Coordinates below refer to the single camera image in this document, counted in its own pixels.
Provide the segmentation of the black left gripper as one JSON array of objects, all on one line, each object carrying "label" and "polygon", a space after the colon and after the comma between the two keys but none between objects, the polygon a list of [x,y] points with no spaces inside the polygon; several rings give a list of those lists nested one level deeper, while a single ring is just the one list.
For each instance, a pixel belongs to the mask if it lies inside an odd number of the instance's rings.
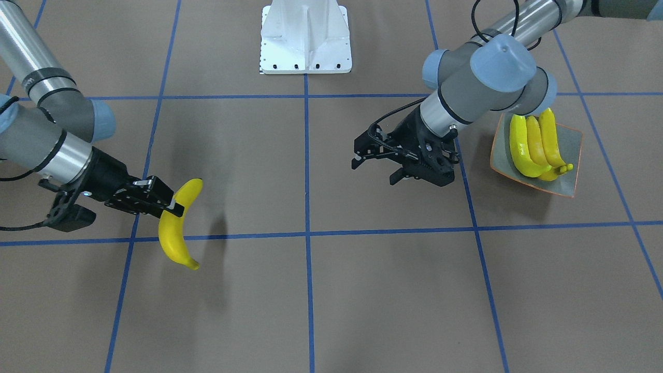
[{"label": "black left gripper", "polygon": [[378,147],[375,159],[391,159],[401,164],[389,177],[392,186],[401,180],[421,179],[444,187],[455,180],[458,153],[453,141],[443,141],[426,127],[419,106],[405,116],[386,139],[374,137],[372,140]]}]

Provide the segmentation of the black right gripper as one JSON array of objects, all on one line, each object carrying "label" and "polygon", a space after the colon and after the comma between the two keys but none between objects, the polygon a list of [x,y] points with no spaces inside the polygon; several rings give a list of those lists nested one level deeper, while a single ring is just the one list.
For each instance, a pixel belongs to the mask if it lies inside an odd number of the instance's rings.
[{"label": "black right gripper", "polygon": [[175,192],[159,177],[136,180],[126,165],[97,147],[81,176],[78,193],[103,202],[109,208],[128,214],[148,214],[160,218],[164,211],[182,217],[184,206],[175,200]]}]

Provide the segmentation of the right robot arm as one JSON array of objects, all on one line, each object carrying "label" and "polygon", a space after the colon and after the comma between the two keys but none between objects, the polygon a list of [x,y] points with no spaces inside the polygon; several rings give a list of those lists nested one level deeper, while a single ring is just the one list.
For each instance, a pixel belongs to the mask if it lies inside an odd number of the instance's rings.
[{"label": "right robot arm", "polygon": [[75,208],[80,194],[128,214],[184,215],[158,177],[131,176],[94,146],[116,131],[112,109],[80,92],[14,1],[2,1],[2,59],[35,104],[2,95],[2,158],[43,177],[41,186],[56,193],[51,218]]}]

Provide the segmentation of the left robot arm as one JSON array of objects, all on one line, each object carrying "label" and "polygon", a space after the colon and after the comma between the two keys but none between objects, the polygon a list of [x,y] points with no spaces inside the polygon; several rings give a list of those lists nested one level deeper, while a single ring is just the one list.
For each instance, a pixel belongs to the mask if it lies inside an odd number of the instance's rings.
[{"label": "left robot arm", "polygon": [[460,131],[489,111],[538,115],[557,95],[551,73],[537,65],[529,48],[545,33],[576,17],[661,20],[661,1],[526,1],[492,26],[474,29],[455,50],[438,49],[422,66],[431,89],[388,134],[374,121],[354,141],[352,168],[369,159],[400,167],[390,184],[422,179],[444,187],[455,179]]}]

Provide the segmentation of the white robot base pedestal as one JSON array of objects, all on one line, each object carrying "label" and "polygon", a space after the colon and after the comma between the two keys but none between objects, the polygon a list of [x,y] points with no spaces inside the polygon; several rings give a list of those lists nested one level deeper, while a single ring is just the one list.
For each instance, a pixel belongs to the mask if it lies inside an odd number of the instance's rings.
[{"label": "white robot base pedestal", "polygon": [[348,10],[337,1],[273,1],[261,14],[259,73],[352,71]]}]

